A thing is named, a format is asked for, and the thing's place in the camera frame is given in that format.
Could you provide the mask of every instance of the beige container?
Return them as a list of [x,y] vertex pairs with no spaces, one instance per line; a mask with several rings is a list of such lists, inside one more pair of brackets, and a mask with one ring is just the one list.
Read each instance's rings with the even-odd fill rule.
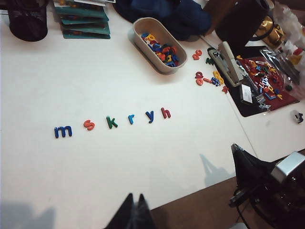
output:
[[[134,42],[148,57],[148,59],[162,73],[173,73],[181,68],[187,60],[187,55],[181,44],[167,31],[167,29],[154,18],[140,18],[133,23]],[[176,56],[179,58],[177,67],[169,67],[165,65],[159,57],[148,47],[145,41],[141,38],[143,33],[152,34],[157,42],[161,45],[169,44],[177,49]]]

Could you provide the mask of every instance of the wooden floor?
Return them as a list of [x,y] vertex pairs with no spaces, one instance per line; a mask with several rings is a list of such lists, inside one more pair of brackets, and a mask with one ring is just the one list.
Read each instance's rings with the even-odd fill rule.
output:
[[[229,207],[229,199],[236,189],[236,178],[200,190],[151,210],[158,229],[228,229],[242,222],[236,208]],[[240,206],[251,229],[271,229],[252,209]]]

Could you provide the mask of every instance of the red magnetic letter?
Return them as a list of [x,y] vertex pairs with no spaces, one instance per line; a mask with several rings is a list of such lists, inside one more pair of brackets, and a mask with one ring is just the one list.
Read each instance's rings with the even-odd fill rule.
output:
[[171,113],[169,110],[164,110],[164,108],[161,108],[162,114],[163,114],[163,118],[166,118],[166,115],[170,118],[171,117]]
[[95,124],[90,122],[90,119],[86,120],[84,122],[84,127],[87,128],[87,130],[92,130],[94,128]]

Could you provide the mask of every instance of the dark blue fabric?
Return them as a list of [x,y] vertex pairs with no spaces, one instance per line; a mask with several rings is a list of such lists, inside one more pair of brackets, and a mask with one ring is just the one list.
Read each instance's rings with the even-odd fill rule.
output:
[[117,0],[114,7],[132,23],[138,18],[156,18],[178,40],[204,34],[211,26],[210,14],[193,0]]

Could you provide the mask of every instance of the letter m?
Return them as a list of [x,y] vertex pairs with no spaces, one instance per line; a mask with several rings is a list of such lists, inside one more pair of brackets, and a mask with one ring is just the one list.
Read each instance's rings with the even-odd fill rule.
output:
[[71,137],[72,136],[72,128],[69,125],[67,125],[65,127],[63,127],[63,126],[55,127],[54,128],[55,137],[56,138],[59,137],[59,133],[58,133],[59,131],[61,131],[61,136],[65,137],[66,136],[66,130],[68,130],[68,134]]

